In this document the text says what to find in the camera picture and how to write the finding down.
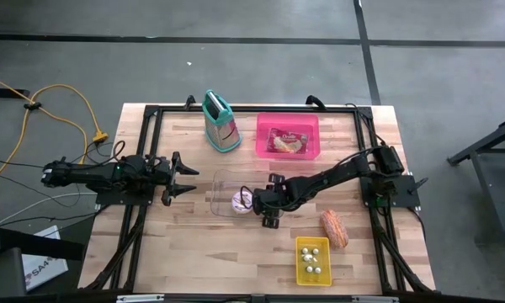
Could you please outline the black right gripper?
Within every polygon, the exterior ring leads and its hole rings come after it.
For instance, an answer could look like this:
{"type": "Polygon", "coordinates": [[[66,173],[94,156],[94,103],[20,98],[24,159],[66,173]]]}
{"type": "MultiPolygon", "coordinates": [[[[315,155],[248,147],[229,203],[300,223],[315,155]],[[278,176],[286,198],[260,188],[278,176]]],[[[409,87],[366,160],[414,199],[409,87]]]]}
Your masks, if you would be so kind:
{"type": "Polygon", "coordinates": [[[293,178],[286,179],[283,175],[271,173],[266,189],[254,189],[254,213],[263,215],[263,227],[279,228],[281,211],[288,211],[294,204],[291,183],[293,178]]]}

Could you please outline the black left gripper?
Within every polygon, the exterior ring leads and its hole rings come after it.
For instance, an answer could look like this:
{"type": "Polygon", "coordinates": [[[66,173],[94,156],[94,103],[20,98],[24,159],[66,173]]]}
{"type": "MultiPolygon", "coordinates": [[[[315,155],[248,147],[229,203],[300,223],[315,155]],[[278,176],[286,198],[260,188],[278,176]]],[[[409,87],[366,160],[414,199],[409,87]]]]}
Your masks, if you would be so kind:
{"type": "Polygon", "coordinates": [[[187,167],[186,165],[179,163],[180,154],[178,151],[174,151],[172,157],[167,159],[166,157],[157,157],[156,164],[153,168],[155,173],[155,179],[157,185],[162,185],[165,187],[161,197],[161,201],[165,206],[170,206],[172,198],[176,198],[180,194],[187,193],[189,191],[197,189],[194,185],[183,185],[176,183],[176,172],[182,175],[199,175],[199,171],[187,167]]]}

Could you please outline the pink frosted toy donut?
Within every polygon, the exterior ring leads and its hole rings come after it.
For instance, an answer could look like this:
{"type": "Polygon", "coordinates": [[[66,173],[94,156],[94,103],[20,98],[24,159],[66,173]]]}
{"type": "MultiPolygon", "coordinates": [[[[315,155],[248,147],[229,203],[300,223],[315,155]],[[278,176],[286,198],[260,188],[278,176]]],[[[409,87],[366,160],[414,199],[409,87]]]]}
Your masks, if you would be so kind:
{"type": "Polygon", "coordinates": [[[253,195],[247,190],[237,192],[231,200],[231,206],[238,215],[245,215],[253,209],[253,195]]]}

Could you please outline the red snack packet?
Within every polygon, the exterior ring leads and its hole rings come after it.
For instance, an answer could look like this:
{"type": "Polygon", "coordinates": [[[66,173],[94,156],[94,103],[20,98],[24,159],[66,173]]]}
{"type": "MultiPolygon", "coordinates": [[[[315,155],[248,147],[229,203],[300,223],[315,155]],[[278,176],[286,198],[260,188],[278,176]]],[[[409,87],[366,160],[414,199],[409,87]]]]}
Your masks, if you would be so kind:
{"type": "Polygon", "coordinates": [[[304,154],[308,141],[306,134],[271,128],[266,150],[273,153],[304,154]]]}

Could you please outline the clear plastic bin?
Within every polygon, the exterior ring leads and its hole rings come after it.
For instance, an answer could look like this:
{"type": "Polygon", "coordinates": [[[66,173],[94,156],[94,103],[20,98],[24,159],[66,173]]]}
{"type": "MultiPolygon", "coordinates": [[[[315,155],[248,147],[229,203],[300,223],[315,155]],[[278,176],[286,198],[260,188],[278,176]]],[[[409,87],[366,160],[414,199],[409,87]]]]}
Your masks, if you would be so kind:
{"type": "Polygon", "coordinates": [[[208,194],[210,210],[214,215],[244,220],[259,220],[252,210],[245,215],[238,215],[231,206],[235,193],[247,190],[252,194],[253,189],[264,189],[268,185],[268,173],[233,172],[221,169],[215,172],[211,193],[208,194]]]}

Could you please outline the teal and metal box grater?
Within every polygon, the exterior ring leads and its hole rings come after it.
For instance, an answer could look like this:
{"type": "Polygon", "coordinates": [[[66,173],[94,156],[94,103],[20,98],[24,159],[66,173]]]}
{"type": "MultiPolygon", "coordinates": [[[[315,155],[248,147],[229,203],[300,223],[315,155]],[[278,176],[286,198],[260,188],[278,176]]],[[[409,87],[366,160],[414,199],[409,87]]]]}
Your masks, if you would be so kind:
{"type": "Polygon", "coordinates": [[[205,136],[218,152],[229,152],[242,142],[231,106],[209,89],[202,103],[205,117],[205,136]]]}

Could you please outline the seeded toy bread loaf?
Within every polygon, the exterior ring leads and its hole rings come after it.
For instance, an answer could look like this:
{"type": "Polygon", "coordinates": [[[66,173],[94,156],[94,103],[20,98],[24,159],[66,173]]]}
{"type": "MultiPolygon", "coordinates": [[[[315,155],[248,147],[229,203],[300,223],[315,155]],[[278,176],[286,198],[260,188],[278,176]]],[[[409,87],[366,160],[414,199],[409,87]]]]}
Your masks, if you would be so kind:
{"type": "Polygon", "coordinates": [[[348,232],[342,218],[334,210],[324,210],[320,222],[330,244],[334,248],[342,249],[348,245],[348,232]]]}

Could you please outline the pink plastic bin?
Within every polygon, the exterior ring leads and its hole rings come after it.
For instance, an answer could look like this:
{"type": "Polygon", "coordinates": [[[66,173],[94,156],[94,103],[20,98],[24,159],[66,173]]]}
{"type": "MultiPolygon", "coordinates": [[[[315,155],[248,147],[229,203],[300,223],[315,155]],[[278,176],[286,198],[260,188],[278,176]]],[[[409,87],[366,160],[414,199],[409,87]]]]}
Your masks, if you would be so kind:
{"type": "Polygon", "coordinates": [[[315,114],[260,113],[257,117],[256,153],[262,158],[284,160],[314,160],[320,154],[319,119],[315,114]],[[304,154],[273,153],[266,150],[271,128],[306,134],[308,144],[304,154]]]}

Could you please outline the yellow plastic basket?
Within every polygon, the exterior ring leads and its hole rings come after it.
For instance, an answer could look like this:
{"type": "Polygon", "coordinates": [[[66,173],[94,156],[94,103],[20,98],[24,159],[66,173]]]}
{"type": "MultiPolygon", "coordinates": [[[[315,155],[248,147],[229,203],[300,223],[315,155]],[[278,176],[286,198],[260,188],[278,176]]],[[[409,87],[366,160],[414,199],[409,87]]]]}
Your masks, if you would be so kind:
{"type": "Polygon", "coordinates": [[[330,257],[330,243],[326,237],[297,237],[295,239],[295,276],[296,283],[300,286],[331,286],[332,270],[330,257]],[[302,248],[308,248],[312,256],[310,262],[303,260],[302,248]],[[312,250],[317,248],[319,253],[314,255],[312,250]],[[313,271],[308,273],[306,267],[312,266],[313,271]],[[320,274],[315,273],[315,268],[320,268],[320,274]]]}

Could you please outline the white printed box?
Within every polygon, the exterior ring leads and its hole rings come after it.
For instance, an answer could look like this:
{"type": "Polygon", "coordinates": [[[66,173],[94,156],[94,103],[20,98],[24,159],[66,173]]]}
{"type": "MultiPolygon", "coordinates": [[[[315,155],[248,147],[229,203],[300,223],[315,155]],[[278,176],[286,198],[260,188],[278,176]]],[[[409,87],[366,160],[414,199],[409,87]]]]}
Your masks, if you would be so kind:
{"type": "Polygon", "coordinates": [[[65,259],[23,254],[25,289],[27,292],[68,271],[65,259]]]}

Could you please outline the black floor bar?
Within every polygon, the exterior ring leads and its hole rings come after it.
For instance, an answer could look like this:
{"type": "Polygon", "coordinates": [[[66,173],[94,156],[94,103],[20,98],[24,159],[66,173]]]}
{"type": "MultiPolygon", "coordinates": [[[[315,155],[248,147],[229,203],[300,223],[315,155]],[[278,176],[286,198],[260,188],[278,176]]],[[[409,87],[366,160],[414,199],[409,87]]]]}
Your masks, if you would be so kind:
{"type": "Polygon", "coordinates": [[[8,88],[0,88],[0,98],[20,98],[29,96],[29,90],[25,89],[14,89],[10,90],[8,88]]]}

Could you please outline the dark grey furniture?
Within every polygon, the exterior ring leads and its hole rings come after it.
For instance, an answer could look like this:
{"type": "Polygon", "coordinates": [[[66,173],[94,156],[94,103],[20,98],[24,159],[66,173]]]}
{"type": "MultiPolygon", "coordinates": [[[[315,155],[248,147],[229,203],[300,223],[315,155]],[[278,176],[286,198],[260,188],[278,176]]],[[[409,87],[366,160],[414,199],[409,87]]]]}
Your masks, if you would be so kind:
{"type": "Polygon", "coordinates": [[[26,295],[23,254],[80,260],[84,246],[0,227],[0,298],[26,295]]]}

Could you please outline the black metal stand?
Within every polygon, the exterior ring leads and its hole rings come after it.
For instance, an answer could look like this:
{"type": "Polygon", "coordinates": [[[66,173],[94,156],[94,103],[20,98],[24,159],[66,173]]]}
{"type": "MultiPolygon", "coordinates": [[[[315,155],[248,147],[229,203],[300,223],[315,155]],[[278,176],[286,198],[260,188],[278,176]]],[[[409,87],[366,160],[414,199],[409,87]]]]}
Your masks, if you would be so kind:
{"type": "Polygon", "coordinates": [[[483,227],[475,242],[479,246],[505,243],[505,121],[492,133],[447,159],[451,166],[471,161],[493,213],[493,222],[483,227]]]}

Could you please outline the silver metal bracket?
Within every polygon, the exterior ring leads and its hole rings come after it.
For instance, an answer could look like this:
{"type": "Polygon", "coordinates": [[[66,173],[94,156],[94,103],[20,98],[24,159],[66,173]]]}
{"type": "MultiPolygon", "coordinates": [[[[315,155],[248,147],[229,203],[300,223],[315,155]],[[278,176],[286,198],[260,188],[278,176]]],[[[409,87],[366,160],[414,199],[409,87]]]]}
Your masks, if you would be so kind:
{"type": "Polygon", "coordinates": [[[163,303],[164,294],[119,295],[115,303],[163,303]]]}
{"type": "Polygon", "coordinates": [[[376,295],[353,295],[352,303],[400,303],[397,297],[376,295]]]}

